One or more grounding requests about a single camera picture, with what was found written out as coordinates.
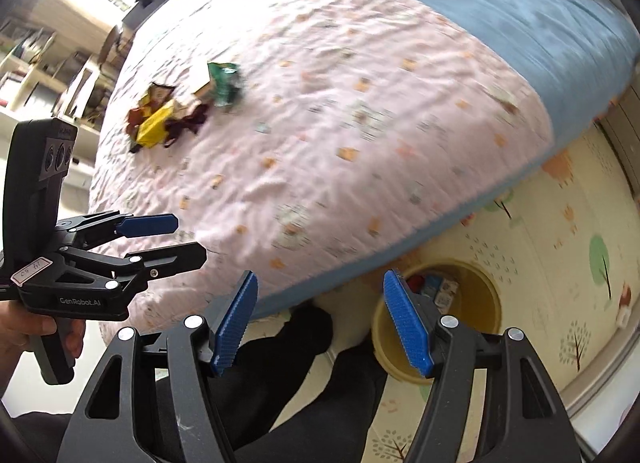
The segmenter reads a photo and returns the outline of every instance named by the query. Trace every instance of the candy wrapper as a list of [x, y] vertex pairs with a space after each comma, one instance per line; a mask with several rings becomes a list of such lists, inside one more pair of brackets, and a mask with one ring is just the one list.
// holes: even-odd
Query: candy wrapper
[[135, 139], [138, 134], [138, 127], [145, 121], [145, 112], [141, 108], [130, 109], [127, 113], [127, 127], [125, 132]]
[[167, 134], [164, 137], [164, 146], [166, 148], [174, 145], [176, 140], [180, 138], [183, 130], [188, 129], [194, 135], [198, 134], [201, 125], [207, 121], [208, 104], [199, 104], [192, 112], [181, 119], [169, 117], [164, 121], [164, 129]]
[[179, 120], [183, 114], [184, 108], [177, 101], [169, 100], [140, 124], [136, 142], [145, 148], [152, 148], [164, 142], [164, 139], [168, 136], [164, 125], [166, 120], [169, 118]]
[[219, 107], [232, 106], [240, 98], [242, 89], [238, 65], [232, 62], [209, 62], [207, 67], [216, 91], [214, 104]]
[[189, 70], [191, 93], [203, 104], [213, 104], [216, 100], [216, 83], [209, 76], [209, 66], [205, 60], [195, 60]]
[[145, 94], [142, 95], [142, 98], [138, 101], [138, 107], [142, 110], [143, 117], [145, 119], [150, 117], [164, 106], [174, 94], [174, 91], [174, 86], [152, 82]]
[[456, 281], [437, 271], [416, 273], [407, 278], [406, 284], [412, 292], [433, 299], [438, 311], [443, 315], [449, 313], [459, 287]]

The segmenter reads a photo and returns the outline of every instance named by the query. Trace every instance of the metal screw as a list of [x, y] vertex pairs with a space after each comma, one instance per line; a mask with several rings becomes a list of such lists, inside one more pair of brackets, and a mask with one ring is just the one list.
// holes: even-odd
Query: metal screw
[[524, 333], [518, 328], [510, 328], [507, 335], [509, 335], [511, 340], [523, 340], [524, 338]]
[[133, 338], [133, 335], [136, 334], [136, 330], [134, 330], [133, 328], [122, 328], [120, 331], [118, 331], [118, 338], [120, 340], [131, 340]]
[[184, 325], [189, 329], [196, 329], [202, 326], [204, 319], [200, 315], [190, 315], [184, 319]]
[[458, 327], [458, 324], [459, 324], [458, 319], [452, 315], [445, 315], [440, 319], [440, 323], [445, 328], [456, 328]]

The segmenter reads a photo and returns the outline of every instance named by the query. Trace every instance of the snack wrapper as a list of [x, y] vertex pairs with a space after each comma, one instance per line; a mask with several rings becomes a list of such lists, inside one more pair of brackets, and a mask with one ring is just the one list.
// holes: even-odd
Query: snack wrapper
[[138, 128], [136, 142], [146, 148], [152, 148], [164, 142], [168, 133], [164, 122], [169, 117], [180, 118], [183, 107], [175, 100], [171, 99], [164, 103], [158, 111], [149, 116]]
[[209, 62], [207, 64], [210, 77], [209, 99], [213, 98], [218, 107], [232, 106], [241, 95], [242, 79], [237, 64], [232, 62]]
[[425, 275], [424, 287], [420, 292], [423, 295], [433, 295], [433, 299], [438, 311], [443, 315], [449, 313], [453, 298], [458, 292], [458, 283], [452, 279], [448, 279], [437, 273], [428, 273]]
[[138, 101], [138, 107], [143, 112], [143, 118], [148, 118], [166, 104], [174, 94], [175, 87], [152, 82], [142, 98]]

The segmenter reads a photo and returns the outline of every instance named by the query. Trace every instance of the green snack wrapper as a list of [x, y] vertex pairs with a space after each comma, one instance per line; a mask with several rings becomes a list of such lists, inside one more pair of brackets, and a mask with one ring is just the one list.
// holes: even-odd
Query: green snack wrapper
[[242, 90], [238, 65], [232, 62], [209, 62], [207, 67], [216, 93], [214, 104], [218, 107], [232, 106], [240, 98]]

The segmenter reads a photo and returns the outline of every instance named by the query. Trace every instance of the yellow bucket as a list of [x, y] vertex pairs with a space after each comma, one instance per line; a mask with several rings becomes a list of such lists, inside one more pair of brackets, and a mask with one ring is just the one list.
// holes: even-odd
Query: yellow bucket
[[[447, 260], [437, 264], [415, 266], [403, 275], [410, 277], [414, 273], [427, 270], [447, 275], [460, 285], [449, 309], [449, 315], [481, 332], [499, 331], [502, 321], [500, 300], [494, 283], [482, 271], [460, 261]], [[373, 314], [371, 337], [378, 362], [392, 377], [417, 385], [429, 383], [429, 379], [422, 378], [407, 360], [384, 297], [380, 298]]]

